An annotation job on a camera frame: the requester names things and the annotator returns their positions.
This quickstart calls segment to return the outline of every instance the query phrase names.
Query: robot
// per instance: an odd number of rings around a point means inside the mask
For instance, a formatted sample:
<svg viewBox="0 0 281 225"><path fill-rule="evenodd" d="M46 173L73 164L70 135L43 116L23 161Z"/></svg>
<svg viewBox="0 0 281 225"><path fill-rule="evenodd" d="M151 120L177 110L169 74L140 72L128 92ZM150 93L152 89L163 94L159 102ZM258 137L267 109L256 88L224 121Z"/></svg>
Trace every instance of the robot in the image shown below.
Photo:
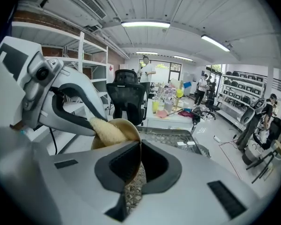
<svg viewBox="0 0 281 225"><path fill-rule="evenodd" d="M11 129L22 121L31 128L43 124L94 136L87 120L63 109L64 95L80 97L94 116L107 120L102 101L84 74L58 59L46 60L39 44L4 38L0 44L0 186L32 221L246 224L264 208L264 201L248 185L198 154L143 140L49 156L46 147ZM141 202L127 216L124 187L140 162L147 183Z"/></svg>

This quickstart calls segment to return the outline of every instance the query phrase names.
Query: yellow container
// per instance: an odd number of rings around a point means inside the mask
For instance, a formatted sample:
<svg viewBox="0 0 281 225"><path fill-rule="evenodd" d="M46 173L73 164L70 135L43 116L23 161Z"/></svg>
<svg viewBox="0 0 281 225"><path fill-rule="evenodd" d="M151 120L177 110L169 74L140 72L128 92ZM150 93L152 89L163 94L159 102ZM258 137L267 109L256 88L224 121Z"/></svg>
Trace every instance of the yellow container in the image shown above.
<svg viewBox="0 0 281 225"><path fill-rule="evenodd" d="M159 101L152 101L152 111L156 113L159 107Z"/></svg>

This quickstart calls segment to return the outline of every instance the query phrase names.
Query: red object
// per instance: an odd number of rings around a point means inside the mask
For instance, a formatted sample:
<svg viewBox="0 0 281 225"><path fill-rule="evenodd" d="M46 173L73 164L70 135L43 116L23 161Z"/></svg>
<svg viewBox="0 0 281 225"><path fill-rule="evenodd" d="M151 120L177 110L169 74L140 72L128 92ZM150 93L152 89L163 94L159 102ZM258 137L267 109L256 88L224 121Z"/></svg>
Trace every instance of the red object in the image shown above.
<svg viewBox="0 0 281 225"><path fill-rule="evenodd" d="M181 112L178 112L178 114L181 115L181 116L184 116L184 117L189 117L189 118L193 117L193 114L189 113L187 111L181 111Z"/></svg>

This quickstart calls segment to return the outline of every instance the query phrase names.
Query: white table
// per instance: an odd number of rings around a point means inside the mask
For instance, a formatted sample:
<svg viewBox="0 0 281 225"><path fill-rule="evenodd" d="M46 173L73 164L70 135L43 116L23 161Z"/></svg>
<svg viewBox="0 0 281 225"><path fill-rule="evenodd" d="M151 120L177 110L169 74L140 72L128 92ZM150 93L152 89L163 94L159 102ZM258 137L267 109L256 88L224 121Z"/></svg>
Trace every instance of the white table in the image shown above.
<svg viewBox="0 0 281 225"><path fill-rule="evenodd" d="M158 110L163 110L163 105L160 105ZM148 101L147 120L147 127L150 128L192 128L192 119L180 116L178 113L165 118L160 118L153 114L152 99Z"/></svg>

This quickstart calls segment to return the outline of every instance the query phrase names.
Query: brick wall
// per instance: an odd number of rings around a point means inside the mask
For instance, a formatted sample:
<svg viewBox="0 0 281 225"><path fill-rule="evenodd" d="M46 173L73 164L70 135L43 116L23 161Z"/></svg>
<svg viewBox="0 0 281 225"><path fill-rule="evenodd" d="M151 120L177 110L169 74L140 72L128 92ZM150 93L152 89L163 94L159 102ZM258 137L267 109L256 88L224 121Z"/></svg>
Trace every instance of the brick wall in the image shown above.
<svg viewBox="0 0 281 225"><path fill-rule="evenodd" d="M76 27L73 27L65 22L59 21L55 18L52 18L48 15L41 15L37 13L32 13L28 11L16 11L14 16L14 21L17 22L27 22L27 23L36 23L52 28L56 28L59 30L63 30L72 34L75 34L77 36L80 36L80 30ZM102 48L106 48L106 45L101 43L100 41L96 40L95 38L91 37L88 34L84 35L84 39L92 42ZM58 56L62 55L62 50L57 48L42 48L44 56ZM77 58L77 52L68 50L67 52L68 56L71 58ZM93 61L100 62L103 57L105 57L104 52L95 53L93 55ZM84 54L84 58L87 60L91 60L90 56L88 54ZM108 63L118 66L119 64L124 64L125 60L121 56L119 56L114 50L108 49Z"/></svg>

